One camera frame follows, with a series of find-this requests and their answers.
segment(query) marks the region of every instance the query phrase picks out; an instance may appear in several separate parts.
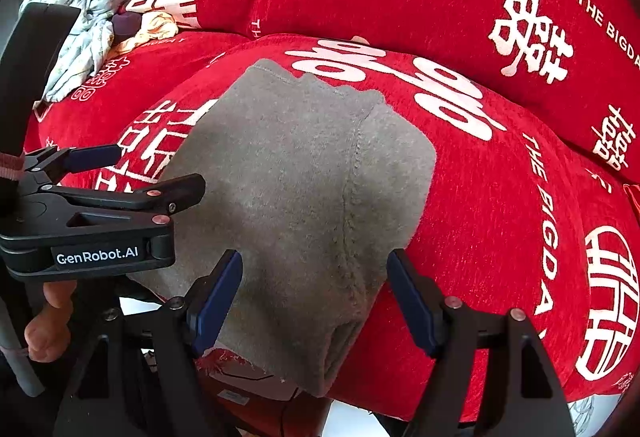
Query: pink strap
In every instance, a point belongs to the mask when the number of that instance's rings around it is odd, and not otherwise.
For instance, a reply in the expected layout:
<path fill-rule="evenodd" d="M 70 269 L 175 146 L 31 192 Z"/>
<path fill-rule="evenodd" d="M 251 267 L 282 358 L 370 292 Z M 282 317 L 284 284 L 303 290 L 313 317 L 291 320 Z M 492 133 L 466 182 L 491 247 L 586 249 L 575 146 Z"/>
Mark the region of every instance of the pink strap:
<path fill-rule="evenodd" d="M 6 153 L 0 153 L 0 178 L 10 181 L 19 181 L 24 173 L 22 165 L 24 156 L 16 157 Z"/>

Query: finger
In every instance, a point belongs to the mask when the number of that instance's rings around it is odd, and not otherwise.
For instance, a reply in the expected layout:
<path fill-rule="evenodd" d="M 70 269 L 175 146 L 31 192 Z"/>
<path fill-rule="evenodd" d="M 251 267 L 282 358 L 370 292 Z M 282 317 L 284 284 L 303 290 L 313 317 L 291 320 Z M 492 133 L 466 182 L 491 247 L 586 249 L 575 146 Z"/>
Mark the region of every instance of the finger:
<path fill-rule="evenodd" d="M 66 327 L 72 311 L 71 302 L 60 309 L 45 304 L 40 314 L 31 320 L 24 330 L 24 339 L 29 349 L 33 351 L 46 349 Z"/>
<path fill-rule="evenodd" d="M 55 308 L 61 308 L 71 301 L 71 295 L 76 290 L 77 285 L 78 282 L 76 282 L 76 280 L 50 282 L 43 284 L 42 290 L 49 305 Z"/>
<path fill-rule="evenodd" d="M 65 325 L 62 327 L 62 330 L 58 333 L 57 337 L 50 342 L 48 347 L 42 351 L 30 351 L 29 356 L 34 361 L 38 361 L 40 363 L 51 363 L 65 353 L 70 342 L 71 332 L 69 332 L 69 329 Z"/>

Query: red sofa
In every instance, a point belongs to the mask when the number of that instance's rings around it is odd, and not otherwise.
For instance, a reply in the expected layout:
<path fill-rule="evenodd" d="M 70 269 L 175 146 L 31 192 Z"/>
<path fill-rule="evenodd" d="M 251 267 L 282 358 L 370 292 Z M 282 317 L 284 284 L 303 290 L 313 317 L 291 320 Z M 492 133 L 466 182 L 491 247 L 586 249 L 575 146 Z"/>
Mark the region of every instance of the red sofa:
<path fill-rule="evenodd" d="M 628 387 L 640 365 L 640 230 L 627 186 L 640 182 L 640 21 L 626 0 L 127 5 L 158 8 L 191 30 L 112 60 L 63 102 L 34 111 L 26 149 L 122 146 L 117 166 L 64 184 L 158 181 L 196 121 L 263 58 L 296 76 L 376 88 L 437 152 L 406 248 L 418 270 L 474 308 L 525 309 L 569 401 Z M 431 366 L 383 287 L 328 395 L 408 419 Z"/>

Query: sticker label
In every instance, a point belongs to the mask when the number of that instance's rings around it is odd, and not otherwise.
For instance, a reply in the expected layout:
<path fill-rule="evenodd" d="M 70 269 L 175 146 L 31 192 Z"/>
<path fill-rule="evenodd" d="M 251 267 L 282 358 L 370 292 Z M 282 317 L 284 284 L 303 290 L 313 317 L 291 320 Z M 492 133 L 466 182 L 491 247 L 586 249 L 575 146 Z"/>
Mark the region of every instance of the sticker label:
<path fill-rule="evenodd" d="M 232 392 L 231 390 L 223 390 L 218 394 L 218 397 L 226 399 L 227 401 L 231 401 L 232 403 L 241 404 L 242 406 L 246 406 L 246 404 L 249 402 L 248 397 L 240 395 L 236 392 Z"/>
<path fill-rule="evenodd" d="M 146 257 L 142 240 L 52 247 L 51 254 L 59 267 L 129 263 L 145 260 Z"/>

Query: gray towel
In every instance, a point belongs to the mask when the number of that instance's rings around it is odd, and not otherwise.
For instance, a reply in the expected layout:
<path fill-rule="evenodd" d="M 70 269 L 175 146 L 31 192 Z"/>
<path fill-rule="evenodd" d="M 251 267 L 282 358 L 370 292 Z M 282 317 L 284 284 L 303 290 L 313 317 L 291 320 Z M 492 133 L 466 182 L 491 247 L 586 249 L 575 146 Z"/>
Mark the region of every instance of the gray towel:
<path fill-rule="evenodd" d="M 413 236 L 435 152 L 379 92 L 249 67 L 184 141 L 163 178 L 197 172 L 199 206 L 176 218 L 177 262 L 135 275 L 183 295 L 237 249 L 244 277 L 220 341 L 314 395 L 331 386 Z"/>

